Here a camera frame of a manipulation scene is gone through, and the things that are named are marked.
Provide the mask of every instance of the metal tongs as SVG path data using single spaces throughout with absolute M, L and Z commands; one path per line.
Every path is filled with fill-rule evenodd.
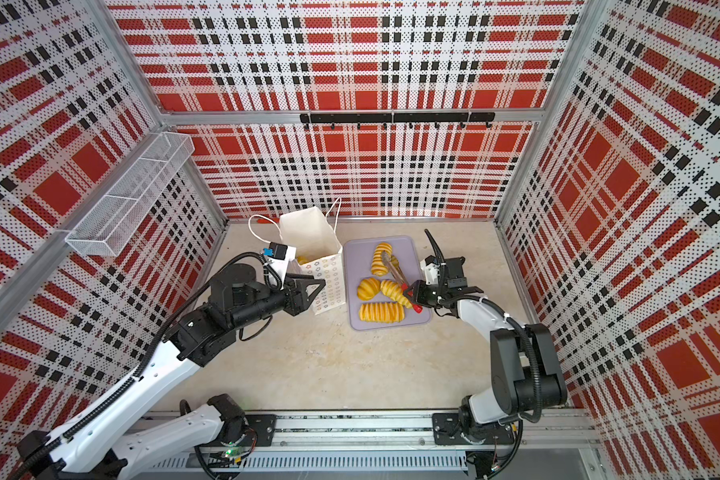
M 392 264 L 392 259 L 389 258 L 389 254 L 386 252 L 382 252 L 382 263 L 384 264 L 384 266 L 387 267 L 389 273 L 392 274 L 394 281 L 397 282 L 398 285 L 400 285 L 400 288 L 402 288 L 402 290 L 405 292 L 405 289 L 408 288 L 408 281 L 405 279 L 405 275 L 403 275 L 403 272 L 400 270 L 400 268 Z M 413 306 L 414 312 L 422 312 L 423 309 L 421 305 L 416 305 L 413 302 L 411 302 L 411 305 Z

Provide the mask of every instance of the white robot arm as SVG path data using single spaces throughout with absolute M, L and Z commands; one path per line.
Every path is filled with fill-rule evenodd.
M 465 258 L 444 258 L 429 231 L 424 232 L 434 256 L 422 261 L 424 280 L 413 282 L 404 295 L 436 311 L 450 310 L 448 315 L 469 323 L 490 343 L 491 385 L 462 401 L 459 435 L 466 442 L 480 443 L 499 424 L 519 418 L 538 422 L 542 408 L 565 404 L 563 373 L 547 327 L 519 325 L 482 290 L 468 286 L 462 268 Z M 521 364 L 521 354 L 528 366 Z
M 326 282 L 287 274 L 295 257 L 296 248 L 273 243 L 263 254 L 247 252 L 225 264 L 166 319 L 135 369 L 65 424 L 25 436 L 18 445 L 24 464 L 11 477 L 18 480 L 29 471 L 38 480 L 127 480 L 186 448 L 214 440 L 240 444 L 251 437 L 245 412 L 226 395 L 172 422 L 133 435 L 125 432 L 219 352 L 258 335 L 243 338 L 246 326 L 267 320 L 261 332 L 275 312 L 296 316 L 309 308 Z M 239 263 L 244 258 L 261 262 L 265 284 L 256 281 L 253 266 Z M 173 324 L 209 287 L 209 301 Z
M 422 262 L 425 280 L 417 280 L 404 294 L 415 304 L 450 310 L 450 315 L 479 331 L 491 348 L 491 386 L 462 401 L 458 437 L 482 443 L 496 428 L 504 432 L 506 424 L 518 421 L 516 452 L 522 433 L 520 418 L 538 421 L 542 408 L 566 401 L 549 331 L 542 325 L 520 326 L 479 288 L 467 286 L 461 268 L 464 258 L 443 258 L 430 233 L 425 232 L 436 256 Z M 192 412 L 187 412 L 185 404 L 183 415 L 171 422 L 133 435 L 125 433 L 158 399 L 219 352 L 237 340 L 258 335 L 244 339 L 244 327 L 267 320 L 261 332 L 273 313 L 284 310 L 295 316 L 309 308 L 326 282 L 286 274 L 295 255 L 291 246 L 270 244 L 263 255 L 240 254 L 224 265 L 166 319 L 134 370 L 65 424 L 51 432 L 32 432 L 19 442 L 24 464 L 11 480 L 19 480 L 26 472 L 38 480 L 127 480 L 193 446 L 199 454 L 198 445 L 214 441 L 232 446 L 254 442 L 256 432 L 245 412 L 227 395 L 213 397 Z M 265 284 L 256 281 L 252 266 L 238 263 L 247 257 L 264 266 Z M 209 287 L 209 301 L 173 324 Z M 528 358 L 528 367 L 520 364 L 521 352 Z

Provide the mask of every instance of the white paper bag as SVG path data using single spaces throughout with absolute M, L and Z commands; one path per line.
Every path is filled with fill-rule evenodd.
M 336 221 L 331 227 L 326 216 L 336 208 Z M 336 224 L 338 212 L 342 208 L 342 200 L 336 200 L 325 215 L 316 206 L 304 210 L 289 212 L 280 216 L 280 225 L 266 216 L 253 215 L 248 219 L 251 233 L 263 242 L 269 243 L 253 232 L 251 220 L 260 217 L 277 226 L 280 241 L 285 245 L 296 247 L 299 273 L 312 275 L 317 279 L 326 281 L 326 288 L 322 290 L 312 303 L 312 311 L 317 313 L 346 303 L 344 290 L 344 262 L 342 258 L 342 244 L 336 237 Z

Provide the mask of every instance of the wire mesh basket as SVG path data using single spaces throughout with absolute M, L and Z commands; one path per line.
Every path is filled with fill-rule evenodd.
M 191 136 L 162 132 L 67 235 L 67 243 L 81 255 L 119 255 L 194 149 Z

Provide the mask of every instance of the plaid wall panel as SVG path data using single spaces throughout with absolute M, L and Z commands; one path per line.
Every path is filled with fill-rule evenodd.
M 135 366 L 219 233 L 179 172 L 121 255 L 71 254 L 50 273 L 0 335 L 0 478 L 26 432 L 59 425 Z
M 539 107 L 584 0 L 106 0 L 163 108 Z
M 530 122 L 188 126 L 193 159 L 229 217 L 343 198 L 346 215 L 492 217 Z
M 720 477 L 720 1 L 605 11 L 507 235 L 623 478 Z
M 151 126 L 84 2 L 0 2 L 0 287 Z

